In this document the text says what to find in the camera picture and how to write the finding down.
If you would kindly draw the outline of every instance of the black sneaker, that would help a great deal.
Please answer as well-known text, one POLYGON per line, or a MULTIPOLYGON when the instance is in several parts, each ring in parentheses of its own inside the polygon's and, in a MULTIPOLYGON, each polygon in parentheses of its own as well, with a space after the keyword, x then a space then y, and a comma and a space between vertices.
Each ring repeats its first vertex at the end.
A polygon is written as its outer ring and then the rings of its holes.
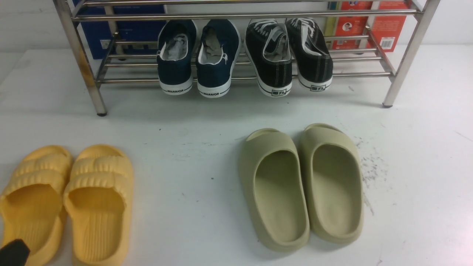
POLYGON ((286 96, 292 87, 292 63, 286 26, 275 19, 253 19, 246 29, 245 50, 261 92, 286 96))
POLYGON ((333 61, 322 31, 310 18, 288 19, 286 26, 300 84, 310 91, 324 91, 332 83, 333 61))
POLYGON ((227 19, 212 19, 202 30, 197 52, 197 88, 202 96, 218 98, 228 93, 240 53, 238 29, 227 19))
POLYGON ((192 88, 191 59, 197 37, 192 20, 170 20, 158 36, 158 76, 164 93, 181 95, 192 88))

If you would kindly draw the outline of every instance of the ridged strap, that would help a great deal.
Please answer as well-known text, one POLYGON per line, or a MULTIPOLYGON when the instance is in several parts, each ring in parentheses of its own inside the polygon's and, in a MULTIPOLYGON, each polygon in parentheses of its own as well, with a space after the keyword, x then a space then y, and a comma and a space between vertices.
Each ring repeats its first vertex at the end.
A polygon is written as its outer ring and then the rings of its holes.
POLYGON ((130 160, 121 156, 103 156, 76 161, 64 197, 73 190, 85 187, 113 188, 122 197, 126 207, 133 190, 130 160))
POLYGON ((69 177, 71 159, 63 154, 49 154, 39 159, 21 162, 3 190, 2 198, 23 187, 42 184, 50 185, 62 194, 69 177))

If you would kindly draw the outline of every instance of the beige slide sandal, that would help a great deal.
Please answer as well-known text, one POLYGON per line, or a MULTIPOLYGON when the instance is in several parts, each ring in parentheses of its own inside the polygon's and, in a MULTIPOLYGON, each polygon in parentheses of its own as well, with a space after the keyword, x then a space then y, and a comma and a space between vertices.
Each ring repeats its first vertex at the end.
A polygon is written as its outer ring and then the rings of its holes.
POLYGON ((362 173, 351 139, 327 124, 312 124, 300 141, 302 175, 312 230, 347 244, 363 227, 362 173))
POLYGON ((2 246, 23 240, 30 249, 26 266, 45 265, 59 248, 67 219, 62 193, 72 160, 61 146, 39 148, 21 161, 1 195, 2 246))
POLYGON ((94 145, 79 154, 64 191, 75 266, 122 264, 128 253, 132 200, 133 167, 121 150, 94 145))
POLYGON ((239 175, 261 243, 279 252, 306 245, 310 226, 292 139, 272 128, 249 135, 240 155, 239 175))

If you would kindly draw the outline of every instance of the white rubber sole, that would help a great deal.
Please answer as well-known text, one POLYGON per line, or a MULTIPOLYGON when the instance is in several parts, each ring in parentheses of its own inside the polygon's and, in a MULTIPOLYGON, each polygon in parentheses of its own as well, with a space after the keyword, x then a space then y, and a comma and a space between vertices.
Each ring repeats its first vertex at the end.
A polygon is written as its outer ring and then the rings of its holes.
POLYGON ((238 49, 236 50, 235 59, 233 60, 232 67, 230 68, 230 78, 227 80, 227 82, 225 82, 225 84, 220 85, 218 87, 214 87, 214 88, 208 88, 208 87, 202 86, 197 81, 197 89, 199 90, 200 94, 206 98, 219 98, 227 94, 228 91, 230 90, 230 85, 232 83, 233 68, 235 67, 235 64, 237 63, 238 55, 240 55, 240 49, 241 49, 240 32, 238 31, 238 28, 235 26, 235 24, 233 24, 233 22, 230 21, 230 23, 233 25, 233 28, 235 28, 236 34, 238 35, 238 49))
POLYGON ((304 79, 304 77, 302 77, 302 75, 300 74, 299 68, 297 70, 297 76, 299 78, 300 85, 302 85, 303 87, 313 92, 321 92, 321 91, 326 90, 332 83, 332 79, 333 79, 333 78, 330 78, 329 80, 325 82, 321 82, 321 83, 311 82, 304 79))
POLYGON ((194 78, 191 75, 191 77, 182 84, 167 85, 167 84, 164 84, 163 82, 159 82, 159 85, 161 86, 161 89, 163 90, 163 92, 168 95, 182 95, 188 92, 189 90, 191 90, 193 83, 194 83, 194 78))
POLYGON ((250 63, 253 66, 254 71, 256 73, 256 79, 258 81, 258 87, 260 88, 260 91, 264 95, 266 95, 268 97, 272 97, 272 98, 280 98, 280 97, 284 97, 284 96, 288 95, 291 92, 292 80, 288 85, 286 85, 282 88, 275 88, 275 87, 271 87, 271 86, 266 85, 261 80, 260 75, 258 74, 258 70, 256 69, 256 65, 254 64, 253 59, 251 58, 251 55, 248 52, 248 47, 246 46, 246 42, 244 43, 244 45, 245 45, 245 53, 248 56, 248 59, 250 60, 250 63))
MULTIPOLYGON (((195 21, 192 20, 192 23, 194 23, 195 33, 196 33, 195 43, 194 43, 194 47, 192 49, 192 53, 194 53, 194 51, 195 51, 195 49, 198 45, 197 34, 199 32, 198 32, 197 24, 195 23, 195 21)), ((158 35, 158 44, 159 44, 159 38, 161 37, 161 32, 162 32, 162 30, 159 32, 159 35, 158 35)), ((159 85, 161 86, 161 89, 163 90, 163 92, 168 94, 168 95, 182 95, 182 94, 188 92, 189 90, 191 90, 193 82, 194 82, 194 78, 191 74, 190 78, 182 84, 167 85, 167 84, 164 84, 163 82, 160 81, 159 85)))

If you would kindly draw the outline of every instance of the metal shoe rack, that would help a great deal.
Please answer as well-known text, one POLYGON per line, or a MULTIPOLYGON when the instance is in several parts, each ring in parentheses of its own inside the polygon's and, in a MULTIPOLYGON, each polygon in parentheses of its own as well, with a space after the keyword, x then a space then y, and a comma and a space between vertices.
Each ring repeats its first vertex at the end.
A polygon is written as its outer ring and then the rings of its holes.
MULTIPOLYGON (((407 76, 409 68, 429 27, 440 0, 427 0, 422 8, 416 0, 388 0, 388 1, 405 1, 409 9, 393 9, 393 10, 328 10, 314 12, 273 12, 273 13, 237 13, 237 14, 159 14, 159 15, 116 15, 114 14, 114 6, 137 6, 137 5, 186 5, 186 4, 228 4, 228 3, 283 3, 283 2, 327 2, 328 0, 82 0, 74 9, 71 9, 68 0, 53 0, 56 10, 61 19, 62 26, 66 32, 66 36, 71 45, 74 57, 79 65, 80 72, 86 83, 90 97, 99 116, 105 116, 107 109, 105 107, 102 95, 100 94, 100 86, 102 84, 126 84, 126 83, 158 83, 156 78, 106 78, 107 70, 110 68, 157 68, 155 54, 134 55, 124 54, 124 45, 143 45, 153 44, 152 42, 132 42, 122 40, 118 34, 116 21, 130 20, 173 20, 173 19, 245 19, 245 18, 310 18, 310 17, 353 17, 366 16, 368 23, 365 33, 359 36, 349 37, 326 37, 327 40, 366 40, 370 42, 374 48, 359 48, 345 50, 331 50, 332 54, 348 54, 348 53, 365 53, 371 52, 375 56, 358 57, 338 57, 334 58, 334 63, 341 62, 365 62, 379 61, 383 67, 383 72, 355 72, 355 73, 335 73, 334 78, 389 78, 391 87, 383 102, 383 107, 392 107, 399 90, 407 76), (81 15, 83 9, 87 7, 104 7, 105 15, 81 15), (389 62, 386 54, 377 44, 371 32, 371 25, 376 16, 414 16, 417 25, 411 36, 411 40, 404 53, 399 68, 396 70, 389 62), (93 73, 89 60, 84 49, 84 45, 79 36, 77 27, 80 22, 86 21, 108 21, 113 39, 110 41, 106 57, 102 60, 96 74, 93 73), (124 59, 143 59, 140 63, 132 62, 115 62, 115 60, 124 59)), ((249 65, 250 62, 237 62, 237 65, 249 65)), ((232 81, 256 80, 252 77, 233 77, 232 81)))

